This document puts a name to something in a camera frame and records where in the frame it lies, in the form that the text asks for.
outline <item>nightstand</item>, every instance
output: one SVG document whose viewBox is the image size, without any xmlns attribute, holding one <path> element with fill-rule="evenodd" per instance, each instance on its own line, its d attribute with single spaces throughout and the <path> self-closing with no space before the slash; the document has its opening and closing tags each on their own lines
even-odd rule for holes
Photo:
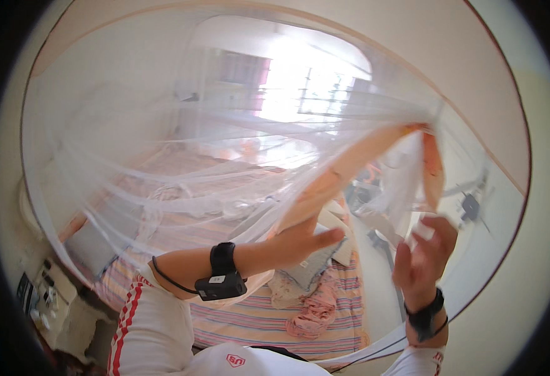
<svg viewBox="0 0 550 376">
<path fill-rule="evenodd" d="M 41 297 L 36 309 L 40 315 L 46 316 L 49 326 L 38 326 L 39 333 L 52 350 L 62 350 L 83 364 L 89 364 L 93 359 L 85 356 L 85 350 L 93 339 L 97 320 L 108 323 L 114 323 L 114 320 L 81 299 L 68 277 L 49 259 L 44 262 L 34 283 Z M 49 287 L 55 290 L 55 300 L 46 304 L 44 295 Z"/>
</svg>

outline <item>gray pillow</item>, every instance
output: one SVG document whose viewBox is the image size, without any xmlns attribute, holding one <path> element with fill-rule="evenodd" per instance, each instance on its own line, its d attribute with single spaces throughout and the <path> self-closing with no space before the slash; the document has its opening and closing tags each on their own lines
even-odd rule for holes
<svg viewBox="0 0 550 376">
<path fill-rule="evenodd" d="M 100 220 L 97 221 L 99 228 L 87 221 L 64 242 L 64 246 L 71 256 L 88 269 L 89 273 L 86 274 L 90 274 L 91 279 L 98 280 L 107 267 L 130 246 L 131 240 L 135 239 L 141 214 L 142 208 L 139 205 L 111 197 L 97 215 L 113 229 Z"/>
<path fill-rule="evenodd" d="M 317 224 L 315 235 L 327 230 L 325 226 Z M 296 282 L 302 290 L 308 292 L 310 290 L 310 285 L 316 282 L 316 279 L 323 274 L 327 268 L 327 262 L 331 259 L 333 254 L 338 251 L 346 239 L 348 238 L 344 237 L 337 244 L 321 248 L 311 253 L 310 256 L 300 264 L 291 268 L 281 269 L 280 272 Z"/>
</svg>

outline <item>sleeve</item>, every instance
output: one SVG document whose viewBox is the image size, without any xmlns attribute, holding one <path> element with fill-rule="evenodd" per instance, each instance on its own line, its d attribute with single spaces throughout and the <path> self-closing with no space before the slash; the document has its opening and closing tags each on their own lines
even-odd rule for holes
<svg viewBox="0 0 550 376">
<path fill-rule="evenodd" d="M 438 376 L 444 349 L 407 347 L 381 376 Z"/>
<path fill-rule="evenodd" d="M 133 278 L 108 357 L 108 375 L 177 375 L 194 342 L 189 304 L 162 288 L 150 267 Z"/>
</svg>

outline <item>logo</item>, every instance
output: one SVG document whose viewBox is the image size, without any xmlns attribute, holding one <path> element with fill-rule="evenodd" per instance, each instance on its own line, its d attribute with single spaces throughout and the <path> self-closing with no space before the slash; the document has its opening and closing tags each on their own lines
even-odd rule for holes
<svg viewBox="0 0 550 376">
<path fill-rule="evenodd" d="M 243 366 L 246 363 L 246 359 L 233 354 L 227 354 L 227 362 L 233 368 Z"/>
</svg>

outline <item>pink cloth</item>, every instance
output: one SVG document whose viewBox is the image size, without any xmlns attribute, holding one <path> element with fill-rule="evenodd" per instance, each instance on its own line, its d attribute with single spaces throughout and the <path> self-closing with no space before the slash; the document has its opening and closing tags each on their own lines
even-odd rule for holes
<svg viewBox="0 0 550 376">
<path fill-rule="evenodd" d="M 304 308 L 298 316 L 285 323 L 286 332 L 295 337 L 316 339 L 329 324 L 336 320 L 336 290 L 338 277 L 327 268 L 321 277 L 319 287 L 304 301 Z"/>
</svg>

